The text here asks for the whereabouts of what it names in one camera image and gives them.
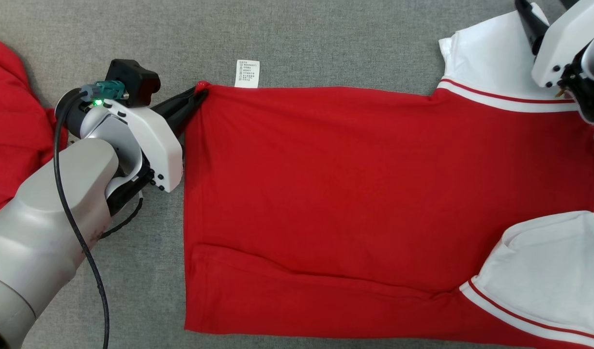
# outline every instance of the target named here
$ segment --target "black cable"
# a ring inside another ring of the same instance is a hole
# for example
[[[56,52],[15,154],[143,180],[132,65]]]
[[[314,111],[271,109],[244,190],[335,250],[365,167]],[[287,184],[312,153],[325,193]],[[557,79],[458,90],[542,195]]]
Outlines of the black cable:
[[[118,230],[120,230],[120,228],[122,228],[125,225],[129,224],[129,222],[138,215],[138,212],[140,212],[140,209],[142,209],[142,201],[144,201],[144,197],[140,197],[140,200],[138,201],[138,206],[136,206],[136,209],[133,210],[133,212],[131,213],[131,215],[129,215],[129,217],[127,217],[127,219],[125,219],[124,221],[122,221],[116,227],[113,227],[112,229],[104,232],[101,235],[100,239],[107,238],[108,236],[111,236],[112,233],[118,232]]]
[[[84,241],[84,237],[82,236],[82,232],[79,231],[78,224],[75,222],[73,218],[73,213],[71,213],[71,208],[67,203],[66,197],[64,196],[64,189],[62,184],[62,178],[60,177],[60,157],[59,157],[59,149],[60,149],[60,132],[62,130],[64,120],[66,119],[67,114],[69,113],[69,109],[73,106],[73,103],[81,97],[87,95],[87,92],[80,92],[77,95],[71,97],[69,101],[64,106],[63,112],[58,116],[58,121],[56,122],[56,134],[54,136],[54,177],[56,179],[56,189],[58,190],[58,196],[60,197],[60,202],[64,208],[64,214],[66,214],[69,223],[71,224],[71,228],[73,228],[73,232],[75,236],[78,238],[80,246],[82,246],[82,250],[88,260],[88,264],[91,265],[91,269],[93,270],[93,275],[95,276],[95,280],[97,281],[97,288],[99,290],[99,295],[101,296],[101,302],[103,303],[104,308],[104,345],[103,348],[107,349],[109,343],[109,308],[107,303],[107,296],[105,295],[105,289],[103,285],[103,281],[101,280],[101,275],[97,269],[97,265],[95,260],[93,259],[93,255],[91,254],[91,249],[88,248],[86,245],[86,241]]]

